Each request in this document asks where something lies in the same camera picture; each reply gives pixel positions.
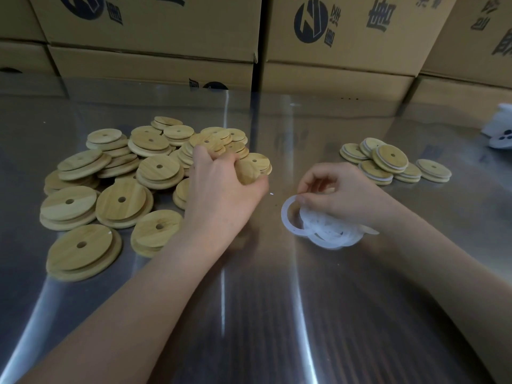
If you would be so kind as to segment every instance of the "cardboard box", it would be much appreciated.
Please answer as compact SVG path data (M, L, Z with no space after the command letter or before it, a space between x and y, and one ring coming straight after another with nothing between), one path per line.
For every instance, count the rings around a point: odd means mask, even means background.
M422 73L512 87L512 0L458 0Z
M46 42L29 0L0 0L0 38Z
M195 103L196 107L224 108L229 95L232 106L244 109L250 101L252 63L54 46L49 49L70 96L77 101L173 106ZM245 91L235 94L222 90Z
M52 44L253 62L261 0L30 0Z
M265 60L416 76L455 0L272 0Z
M414 78L326 67L266 63L260 111L266 114L394 115Z
M63 96L45 45L0 41L0 94Z
M419 76L406 98L403 117L482 129L498 110L512 103L512 90L429 76Z

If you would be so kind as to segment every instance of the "metal table surface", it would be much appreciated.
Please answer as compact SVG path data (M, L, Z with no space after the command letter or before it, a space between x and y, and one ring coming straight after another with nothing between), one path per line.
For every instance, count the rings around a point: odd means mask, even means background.
M453 172L446 184L395 181L384 190L512 282L512 155L487 148L476 129L422 123L407 110L394 116L396 108L375 102L118 81L66 87L70 97L0 95L1 384L15 382L147 262L123 229L123 251L107 270L57 282L45 260L62 233L44 229L38 209L44 177L85 149L89 132L129 135L155 115L196 131L240 128L273 172L270 194L197 288L150 381L492 382L433 299L397 271L400 257L383 237L327 251L291 235L279 216L313 163L342 161L343 143L382 138ZM433 110L442 118L443 108ZM155 204L177 210L170 191L157 192Z

